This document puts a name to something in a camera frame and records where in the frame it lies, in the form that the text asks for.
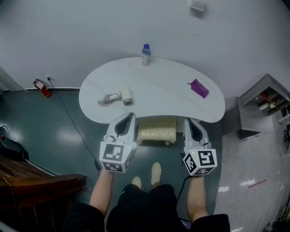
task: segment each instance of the person's leg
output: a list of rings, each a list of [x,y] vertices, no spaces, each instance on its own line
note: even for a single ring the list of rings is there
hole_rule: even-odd
[[[141,180],[139,177],[133,179],[132,184],[128,184],[122,190],[118,205],[123,204],[129,200],[135,200],[146,197],[147,193],[141,190]]]
[[[152,190],[148,193],[148,195],[155,204],[159,205],[164,210],[177,214],[177,199],[174,193],[174,189],[169,184],[161,184],[160,176],[161,166],[159,163],[155,163],[152,166]]]

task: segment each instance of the floor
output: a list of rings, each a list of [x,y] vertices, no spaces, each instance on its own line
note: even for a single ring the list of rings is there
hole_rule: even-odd
[[[59,92],[76,127],[82,134],[90,151],[98,157],[100,142],[106,134],[107,125],[95,123],[85,117],[78,103],[78,92]],[[88,191],[83,191],[77,200],[88,203],[92,188],[98,178],[94,160],[72,122],[58,96],[53,92],[47,99],[38,91],[5,92],[0,101],[0,126],[5,135],[19,143],[28,151],[30,160],[56,174],[79,173],[87,176]],[[206,176],[207,210],[213,214],[218,193],[222,166],[222,136],[219,123],[203,123],[209,139],[217,150],[218,167]],[[171,184],[177,195],[188,176],[185,166],[181,166],[180,151],[183,149],[182,134],[178,133],[175,144],[142,143],[138,146],[135,158],[125,174],[116,174],[112,202],[116,204],[119,195],[135,176],[142,181],[142,188],[151,188],[150,175],[154,162],[162,167],[161,181]],[[180,197],[177,210],[179,217],[187,218],[186,198],[188,183]]]
[[[97,158],[107,125],[84,116],[78,104],[78,92],[59,94]],[[218,168],[205,179],[207,210],[210,214],[227,213],[233,232],[262,231],[275,219],[280,205],[287,201],[290,155],[284,155],[289,152],[283,143],[285,125],[276,123],[280,117],[279,114],[273,115],[275,133],[251,140],[239,140],[235,133],[222,138],[219,123],[203,123],[213,147],[217,149],[219,161]],[[0,101],[0,126],[4,126],[8,137],[24,146],[36,164],[56,174],[85,174],[89,190],[81,192],[77,199],[85,203],[89,201],[98,177],[97,170],[56,94],[47,99],[39,92],[6,92]],[[185,167],[180,165],[182,148],[181,134],[173,145],[140,145],[127,173],[116,175],[109,210],[116,205],[122,188],[135,176],[140,176],[144,190],[150,190],[150,169],[156,161],[162,166],[161,181],[173,185],[175,194],[178,194],[183,179],[188,175]],[[248,188],[265,179],[265,182]],[[187,190],[188,185],[177,206],[181,218],[187,218]]]
[[[281,117],[280,112],[272,116],[273,134],[251,140],[239,140],[235,133],[223,137],[215,214],[228,214],[232,231],[261,232],[288,200],[290,156],[283,142],[286,126],[277,123]]]

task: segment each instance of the purple object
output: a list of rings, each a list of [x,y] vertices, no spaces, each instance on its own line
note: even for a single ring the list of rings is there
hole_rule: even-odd
[[[204,87],[197,79],[188,84],[191,86],[191,89],[193,91],[195,91],[198,95],[202,96],[203,98],[205,98],[209,93],[209,90],[206,87]]]

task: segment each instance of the black cable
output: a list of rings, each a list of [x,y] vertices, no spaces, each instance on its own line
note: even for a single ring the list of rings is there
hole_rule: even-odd
[[[88,148],[87,144],[85,143],[85,140],[83,139],[81,133],[80,133],[79,130],[77,129],[77,126],[74,124],[73,119],[72,119],[71,116],[69,115],[68,110],[67,110],[66,106],[64,105],[63,100],[62,100],[61,97],[59,96],[59,94],[58,94],[58,92],[56,91],[56,89],[55,89],[54,86],[53,86],[53,90],[55,91],[55,93],[56,93],[57,96],[59,97],[60,101],[62,102],[63,107],[65,108],[65,111],[66,111],[67,114],[68,114],[68,117],[70,118],[70,120],[72,121],[74,127],[76,128],[77,132],[79,133],[80,137],[82,138],[82,141],[83,141],[84,145],[86,146],[87,150],[89,151],[89,153],[90,153],[90,154],[92,155],[92,157],[94,158],[94,160],[95,160],[94,163],[95,163],[96,169],[98,170],[98,173],[99,173],[99,175],[100,175],[100,170],[101,170],[101,169],[100,169],[100,166],[99,166],[99,164],[98,164],[96,158],[94,157],[94,155],[92,154],[92,152],[91,152],[90,149]]]
[[[182,184],[181,190],[180,190],[180,192],[179,192],[179,194],[178,194],[178,197],[177,197],[177,203],[178,203],[178,200],[179,200],[180,195],[181,195],[181,193],[182,193],[182,190],[183,190],[183,188],[184,188],[185,181],[186,181],[187,179],[191,178],[191,177],[192,177],[192,176],[188,176],[188,177],[186,177],[186,178],[183,180],[183,184]]]

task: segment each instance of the black sleeve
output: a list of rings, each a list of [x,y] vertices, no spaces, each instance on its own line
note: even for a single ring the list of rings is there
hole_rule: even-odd
[[[103,232],[104,216],[97,208],[84,204],[72,205],[63,224],[63,232]]]
[[[192,223],[190,229],[190,231],[195,232],[230,232],[230,230],[230,222],[228,220],[228,215],[226,214],[217,214],[207,217],[201,217]]]

